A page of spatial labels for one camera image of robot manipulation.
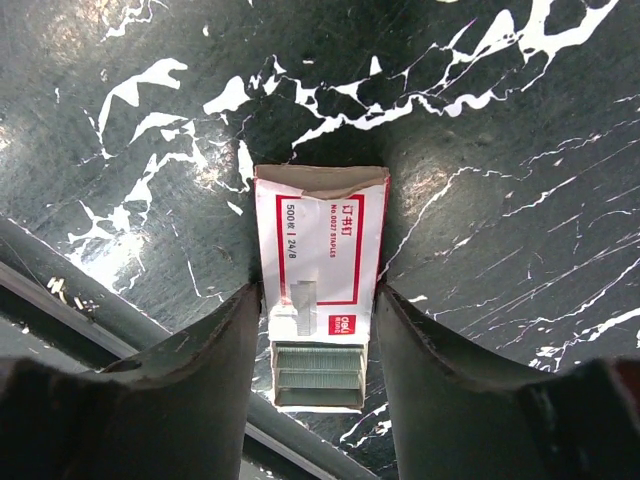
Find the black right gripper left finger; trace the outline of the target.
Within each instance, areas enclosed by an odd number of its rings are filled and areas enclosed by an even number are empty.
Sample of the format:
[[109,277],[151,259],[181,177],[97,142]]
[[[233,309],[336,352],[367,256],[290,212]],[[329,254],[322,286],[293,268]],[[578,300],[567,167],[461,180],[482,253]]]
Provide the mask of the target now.
[[101,372],[1,362],[5,479],[235,479],[240,473],[260,293]]

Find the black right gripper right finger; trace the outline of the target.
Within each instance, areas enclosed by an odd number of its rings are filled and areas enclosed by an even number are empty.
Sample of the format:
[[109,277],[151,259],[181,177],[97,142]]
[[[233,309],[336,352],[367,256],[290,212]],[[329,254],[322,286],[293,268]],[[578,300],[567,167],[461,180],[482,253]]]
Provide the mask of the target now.
[[639,363],[551,374],[439,324],[387,285],[375,322],[403,479],[635,479]]

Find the red white staple box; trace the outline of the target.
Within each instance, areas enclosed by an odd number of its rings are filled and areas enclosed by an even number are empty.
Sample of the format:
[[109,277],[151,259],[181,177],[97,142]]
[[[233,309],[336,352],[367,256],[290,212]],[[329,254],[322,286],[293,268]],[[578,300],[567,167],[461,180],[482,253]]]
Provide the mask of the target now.
[[272,403],[359,412],[390,172],[259,165],[254,182]]

